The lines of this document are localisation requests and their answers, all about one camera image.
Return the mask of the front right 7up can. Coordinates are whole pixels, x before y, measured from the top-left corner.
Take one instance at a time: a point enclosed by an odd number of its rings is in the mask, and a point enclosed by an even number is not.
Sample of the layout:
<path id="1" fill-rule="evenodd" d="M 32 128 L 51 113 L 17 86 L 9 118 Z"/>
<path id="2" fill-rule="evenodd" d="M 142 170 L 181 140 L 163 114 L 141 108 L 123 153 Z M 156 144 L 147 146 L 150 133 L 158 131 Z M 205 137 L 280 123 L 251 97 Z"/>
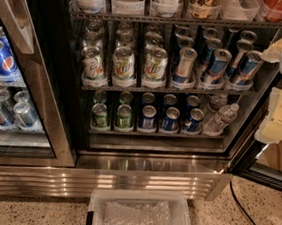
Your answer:
<path id="1" fill-rule="evenodd" d="M 147 80 L 161 81 L 167 68 L 168 55 L 164 48 L 152 48 L 145 60 L 144 76 Z"/>

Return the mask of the green can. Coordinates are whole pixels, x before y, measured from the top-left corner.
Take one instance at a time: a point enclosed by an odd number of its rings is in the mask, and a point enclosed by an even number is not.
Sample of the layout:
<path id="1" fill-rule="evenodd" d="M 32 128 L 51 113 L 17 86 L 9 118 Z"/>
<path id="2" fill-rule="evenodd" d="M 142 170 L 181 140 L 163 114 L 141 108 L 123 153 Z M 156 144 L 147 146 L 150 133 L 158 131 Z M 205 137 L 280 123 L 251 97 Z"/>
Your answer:
<path id="1" fill-rule="evenodd" d="M 128 104 L 121 104 L 117 108 L 116 127 L 125 129 L 132 126 L 132 109 Z"/>
<path id="2" fill-rule="evenodd" d="M 97 103 L 92 107 L 92 125 L 96 128 L 105 128 L 108 125 L 108 110 L 103 103 Z"/>

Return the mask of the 7up can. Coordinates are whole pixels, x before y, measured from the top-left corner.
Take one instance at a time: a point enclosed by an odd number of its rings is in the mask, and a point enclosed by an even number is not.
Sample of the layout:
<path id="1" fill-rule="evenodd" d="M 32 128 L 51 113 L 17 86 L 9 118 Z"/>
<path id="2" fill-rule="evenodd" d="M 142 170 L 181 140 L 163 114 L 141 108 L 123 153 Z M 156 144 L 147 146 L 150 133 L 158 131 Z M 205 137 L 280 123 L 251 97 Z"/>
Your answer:
<path id="1" fill-rule="evenodd" d="M 134 76 L 135 56 L 130 47 L 117 47 L 113 54 L 113 72 L 117 79 L 131 79 Z"/>
<path id="2" fill-rule="evenodd" d="M 100 48 L 89 46 L 82 49 L 83 71 L 85 76 L 91 80 L 99 80 L 105 77 L 104 64 Z"/>
<path id="3" fill-rule="evenodd" d="M 168 55 L 164 48 L 152 48 L 145 60 L 144 76 L 147 80 L 161 81 L 167 68 Z"/>

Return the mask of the front left 7up can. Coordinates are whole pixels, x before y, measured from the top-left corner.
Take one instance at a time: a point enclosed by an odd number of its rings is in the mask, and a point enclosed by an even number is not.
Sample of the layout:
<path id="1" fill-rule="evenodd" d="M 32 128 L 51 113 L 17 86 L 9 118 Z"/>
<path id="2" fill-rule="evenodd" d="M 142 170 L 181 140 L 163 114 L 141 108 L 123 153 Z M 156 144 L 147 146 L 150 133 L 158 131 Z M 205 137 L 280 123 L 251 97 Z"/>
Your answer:
<path id="1" fill-rule="evenodd" d="M 100 48 L 89 46 L 82 49 L 83 71 L 85 76 L 91 80 L 99 80 L 105 77 L 104 64 Z"/>

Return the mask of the bubble wrap sheet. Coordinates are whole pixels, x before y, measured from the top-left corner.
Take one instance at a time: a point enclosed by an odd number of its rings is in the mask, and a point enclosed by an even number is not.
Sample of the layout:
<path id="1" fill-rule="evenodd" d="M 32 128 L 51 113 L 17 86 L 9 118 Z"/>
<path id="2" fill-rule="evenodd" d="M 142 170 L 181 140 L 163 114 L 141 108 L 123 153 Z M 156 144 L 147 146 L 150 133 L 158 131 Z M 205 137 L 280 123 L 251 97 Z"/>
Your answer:
<path id="1" fill-rule="evenodd" d="M 170 225 L 171 211 L 167 201 L 157 203 L 109 202 L 103 225 Z"/>

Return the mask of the blue pepsi can front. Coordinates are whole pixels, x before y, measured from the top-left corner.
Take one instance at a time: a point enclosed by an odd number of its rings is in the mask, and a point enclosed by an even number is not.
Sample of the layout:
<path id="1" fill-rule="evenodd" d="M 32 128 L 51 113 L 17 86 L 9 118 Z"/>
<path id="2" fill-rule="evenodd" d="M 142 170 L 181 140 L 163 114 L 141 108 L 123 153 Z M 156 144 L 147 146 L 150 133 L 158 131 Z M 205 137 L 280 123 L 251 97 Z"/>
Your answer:
<path id="1" fill-rule="evenodd" d="M 0 76 L 11 77 L 18 70 L 13 53 L 0 41 Z"/>

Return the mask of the blue pepsi can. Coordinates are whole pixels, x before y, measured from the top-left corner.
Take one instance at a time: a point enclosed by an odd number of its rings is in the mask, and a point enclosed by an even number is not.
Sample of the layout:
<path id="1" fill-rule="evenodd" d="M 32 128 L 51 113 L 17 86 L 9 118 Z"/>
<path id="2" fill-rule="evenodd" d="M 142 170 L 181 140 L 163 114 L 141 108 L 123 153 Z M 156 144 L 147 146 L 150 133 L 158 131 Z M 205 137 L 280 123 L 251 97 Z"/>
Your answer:
<path id="1" fill-rule="evenodd" d="M 193 132 L 197 129 L 200 123 L 204 120 L 204 114 L 199 108 L 194 108 L 189 112 L 184 120 L 184 130 Z"/>
<path id="2" fill-rule="evenodd" d="M 11 77 L 18 70 L 13 53 L 0 41 L 0 76 Z"/>
<path id="3" fill-rule="evenodd" d="M 152 129 L 155 127 L 154 118 L 156 117 L 156 108 L 151 105 L 147 105 L 142 108 L 142 117 L 140 127 L 142 129 Z"/>
<path id="4" fill-rule="evenodd" d="M 162 120 L 162 130 L 174 131 L 178 129 L 178 119 L 180 112 L 177 107 L 169 107 L 165 111 L 165 116 Z"/>

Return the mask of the red coke can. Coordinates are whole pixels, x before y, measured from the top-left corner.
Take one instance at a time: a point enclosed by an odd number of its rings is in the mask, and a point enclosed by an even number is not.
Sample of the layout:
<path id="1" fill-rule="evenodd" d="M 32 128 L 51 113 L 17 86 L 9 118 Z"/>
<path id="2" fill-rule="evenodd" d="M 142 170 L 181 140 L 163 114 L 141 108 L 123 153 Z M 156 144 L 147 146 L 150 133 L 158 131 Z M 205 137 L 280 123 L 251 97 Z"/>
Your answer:
<path id="1" fill-rule="evenodd" d="M 266 20 L 270 22 L 279 22 L 282 20 L 279 13 L 282 11 L 282 0 L 264 0 L 264 4 L 270 9 L 270 12 L 266 13 Z"/>

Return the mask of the clear plastic bin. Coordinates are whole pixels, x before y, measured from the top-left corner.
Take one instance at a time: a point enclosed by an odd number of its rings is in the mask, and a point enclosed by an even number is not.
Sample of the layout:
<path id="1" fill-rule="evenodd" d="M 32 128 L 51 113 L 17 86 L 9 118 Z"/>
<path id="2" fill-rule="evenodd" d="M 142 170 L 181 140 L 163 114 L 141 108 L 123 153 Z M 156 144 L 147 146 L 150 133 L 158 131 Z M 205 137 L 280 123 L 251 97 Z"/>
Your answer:
<path id="1" fill-rule="evenodd" d="M 86 225 L 191 225 L 182 192 L 95 190 Z"/>

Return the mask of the red bull can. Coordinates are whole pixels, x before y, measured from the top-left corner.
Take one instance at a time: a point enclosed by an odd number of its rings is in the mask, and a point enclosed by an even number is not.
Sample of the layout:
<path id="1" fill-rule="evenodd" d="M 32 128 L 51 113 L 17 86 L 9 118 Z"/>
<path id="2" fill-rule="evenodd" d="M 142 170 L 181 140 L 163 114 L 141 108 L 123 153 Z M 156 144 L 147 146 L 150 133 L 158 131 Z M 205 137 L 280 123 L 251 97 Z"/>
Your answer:
<path id="1" fill-rule="evenodd" d="M 197 52 L 191 47 L 182 48 L 179 52 L 180 60 L 173 74 L 175 82 L 184 84 L 189 81 L 193 70 L 193 64 L 197 58 Z"/>
<path id="2" fill-rule="evenodd" d="M 254 71 L 261 63 L 261 53 L 257 50 L 249 51 L 237 67 L 236 74 L 232 77 L 232 83 L 238 86 L 250 81 Z"/>
<path id="3" fill-rule="evenodd" d="M 216 49 L 212 54 L 212 60 L 209 63 L 206 72 L 203 75 L 203 82 L 207 84 L 216 84 L 222 77 L 226 66 L 231 60 L 231 53 L 225 49 Z"/>

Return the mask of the open right fridge door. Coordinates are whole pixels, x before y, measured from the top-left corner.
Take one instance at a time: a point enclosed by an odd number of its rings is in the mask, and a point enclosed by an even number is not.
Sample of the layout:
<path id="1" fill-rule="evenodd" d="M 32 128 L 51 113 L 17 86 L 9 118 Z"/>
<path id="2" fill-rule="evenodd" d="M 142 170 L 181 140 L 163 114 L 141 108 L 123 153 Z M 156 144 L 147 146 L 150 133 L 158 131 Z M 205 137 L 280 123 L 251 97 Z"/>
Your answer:
<path id="1" fill-rule="evenodd" d="M 276 86 L 282 89 L 282 81 Z M 255 139 L 255 133 L 268 112 L 269 97 L 264 97 L 263 104 L 256 111 L 255 117 L 247 124 L 249 128 L 246 141 L 231 162 L 230 172 L 242 176 L 252 182 L 269 186 L 282 192 L 282 171 L 269 165 L 258 163 L 260 154 L 266 151 L 270 144 L 264 144 Z"/>

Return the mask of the left fridge glass door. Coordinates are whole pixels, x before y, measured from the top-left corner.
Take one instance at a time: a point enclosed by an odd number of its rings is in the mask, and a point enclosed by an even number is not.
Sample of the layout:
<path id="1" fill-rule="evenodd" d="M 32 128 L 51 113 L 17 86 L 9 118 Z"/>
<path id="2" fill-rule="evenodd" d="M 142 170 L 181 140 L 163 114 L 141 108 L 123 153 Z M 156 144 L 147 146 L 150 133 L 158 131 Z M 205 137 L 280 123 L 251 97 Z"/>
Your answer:
<path id="1" fill-rule="evenodd" d="M 79 117 L 75 50 L 67 0 L 0 0 L 0 41 L 18 70 L 0 76 L 0 104 L 13 118 L 0 126 L 0 166 L 69 167 L 76 162 Z M 24 126 L 14 105 L 27 102 L 38 121 Z"/>

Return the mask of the front water bottle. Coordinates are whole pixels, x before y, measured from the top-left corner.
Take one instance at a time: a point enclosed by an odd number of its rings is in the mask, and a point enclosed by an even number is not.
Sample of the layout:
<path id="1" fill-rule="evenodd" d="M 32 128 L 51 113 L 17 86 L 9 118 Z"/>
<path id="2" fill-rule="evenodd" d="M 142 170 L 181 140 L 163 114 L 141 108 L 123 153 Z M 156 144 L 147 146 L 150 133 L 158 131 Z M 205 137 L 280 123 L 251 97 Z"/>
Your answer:
<path id="1" fill-rule="evenodd" d="M 203 133 L 208 136 L 219 136 L 231 122 L 237 118 L 239 105 L 232 103 L 224 105 L 214 116 L 204 125 Z"/>

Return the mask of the front middle 7up can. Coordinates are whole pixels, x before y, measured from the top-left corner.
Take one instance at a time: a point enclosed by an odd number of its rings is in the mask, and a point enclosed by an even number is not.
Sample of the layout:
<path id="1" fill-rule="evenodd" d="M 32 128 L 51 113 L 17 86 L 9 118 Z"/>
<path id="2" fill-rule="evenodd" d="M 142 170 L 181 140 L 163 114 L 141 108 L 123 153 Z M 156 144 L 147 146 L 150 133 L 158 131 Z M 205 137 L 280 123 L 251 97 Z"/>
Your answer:
<path id="1" fill-rule="evenodd" d="M 113 72 L 117 79 L 131 79 L 134 76 L 135 56 L 130 47 L 117 47 L 113 54 Z"/>

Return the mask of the gold can top shelf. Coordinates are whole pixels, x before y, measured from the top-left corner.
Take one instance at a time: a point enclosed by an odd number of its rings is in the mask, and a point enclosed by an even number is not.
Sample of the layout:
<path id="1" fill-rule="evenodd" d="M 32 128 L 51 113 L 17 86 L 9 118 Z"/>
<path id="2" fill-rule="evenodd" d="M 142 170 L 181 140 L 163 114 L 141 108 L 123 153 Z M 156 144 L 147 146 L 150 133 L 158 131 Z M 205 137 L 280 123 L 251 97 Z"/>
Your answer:
<path id="1" fill-rule="evenodd" d="M 209 16 L 210 8 L 217 4 L 217 0 L 190 0 L 192 5 L 192 16 L 205 19 Z"/>

